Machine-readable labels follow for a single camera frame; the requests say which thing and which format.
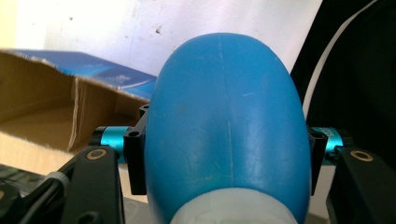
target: open cardboard box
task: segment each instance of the open cardboard box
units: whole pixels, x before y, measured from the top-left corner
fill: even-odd
[[[134,126],[155,77],[77,52],[0,50],[0,163],[46,175],[99,126]]]

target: black fabric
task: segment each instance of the black fabric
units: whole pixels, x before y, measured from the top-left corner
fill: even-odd
[[[324,1],[291,72],[301,99],[339,26],[370,1]],[[320,74],[307,124],[350,132],[396,169],[396,1],[378,0],[338,38]]]

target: white surface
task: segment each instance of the white surface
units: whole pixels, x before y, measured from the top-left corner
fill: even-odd
[[[19,0],[16,48],[78,50],[157,76],[185,41],[251,35],[290,71],[319,0]]]
[[[277,199],[253,189],[217,189],[184,204],[171,224],[297,223]]]

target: white bottle cap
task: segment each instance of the white bottle cap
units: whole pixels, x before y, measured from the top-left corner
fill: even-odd
[[[185,203],[171,224],[297,223],[277,199],[254,189],[217,189]]]

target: brass screw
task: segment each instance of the brass screw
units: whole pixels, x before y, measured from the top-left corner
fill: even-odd
[[[351,151],[350,155],[360,161],[373,161],[374,160],[374,158],[370,154],[368,154],[367,152],[359,151],[359,150]]]
[[[87,159],[90,161],[99,160],[107,154],[107,151],[101,148],[90,151],[87,154]]]

